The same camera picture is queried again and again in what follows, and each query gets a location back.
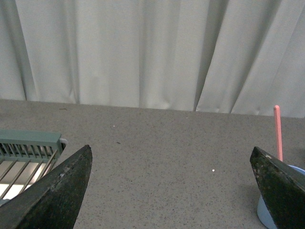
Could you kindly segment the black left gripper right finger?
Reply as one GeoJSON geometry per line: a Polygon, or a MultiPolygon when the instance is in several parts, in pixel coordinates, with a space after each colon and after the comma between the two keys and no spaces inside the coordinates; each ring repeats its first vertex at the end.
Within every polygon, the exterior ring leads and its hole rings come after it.
{"type": "MultiPolygon", "coordinates": [[[[305,171],[296,166],[287,165],[259,147],[254,147],[250,163],[254,176],[266,206],[277,229],[293,229],[289,222],[295,216],[290,215],[284,206],[286,197],[305,197],[305,171]]],[[[301,220],[296,228],[301,228],[301,220]]]]}

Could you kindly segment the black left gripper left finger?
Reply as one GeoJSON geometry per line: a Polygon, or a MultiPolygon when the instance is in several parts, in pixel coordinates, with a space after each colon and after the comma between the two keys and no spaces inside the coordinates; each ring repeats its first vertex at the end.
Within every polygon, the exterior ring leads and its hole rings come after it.
{"type": "Polygon", "coordinates": [[[92,168],[85,145],[0,207],[2,229],[72,229],[78,217],[92,168]]]}

